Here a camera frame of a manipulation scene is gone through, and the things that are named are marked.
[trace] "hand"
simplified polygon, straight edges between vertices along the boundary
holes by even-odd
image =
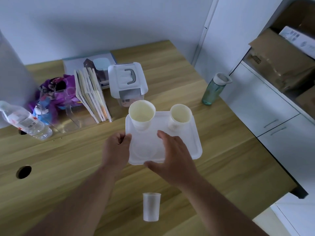
[[[108,137],[103,146],[102,166],[116,176],[125,167],[129,160],[129,145],[131,134],[116,132]]]
[[[180,190],[201,177],[183,140],[158,130],[165,147],[164,163],[146,161],[144,165]]]

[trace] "white tray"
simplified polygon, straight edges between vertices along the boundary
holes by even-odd
[[[157,131],[162,130],[171,136],[179,136],[186,144],[193,159],[198,159],[202,154],[202,147],[194,117],[189,124],[179,131],[171,131],[167,127],[169,111],[156,112],[152,119],[151,126],[142,132],[136,131],[129,115],[126,117],[126,134],[132,134],[129,151],[129,163],[142,165],[145,161],[151,160],[157,163],[164,162],[165,149],[162,139],[157,136]]]

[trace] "left hand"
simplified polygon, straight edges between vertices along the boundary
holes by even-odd
[[[129,160],[131,134],[116,132],[105,140],[102,153],[102,166],[116,176]]]

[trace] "plastic cup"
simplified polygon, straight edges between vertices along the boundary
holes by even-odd
[[[160,193],[143,193],[143,220],[158,221],[160,214]]]
[[[138,100],[129,107],[129,116],[137,131],[144,131],[151,125],[155,106],[146,100]]]
[[[175,104],[171,107],[168,128],[177,131],[191,120],[192,112],[189,107],[183,104]]]

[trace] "cabinet handle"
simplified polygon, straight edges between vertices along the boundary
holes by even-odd
[[[276,120],[272,121],[271,123],[274,123],[274,122],[276,122],[276,121],[279,121],[279,119],[276,119]],[[269,123],[269,124],[267,124],[266,126],[264,126],[264,128],[268,127],[271,123]]]
[[[278,131],[281,131],[281,130],[286,129],[286,128],[287,128],[287,127],[283,127],[283,128],[281,128],[281,129],[279,129]]]

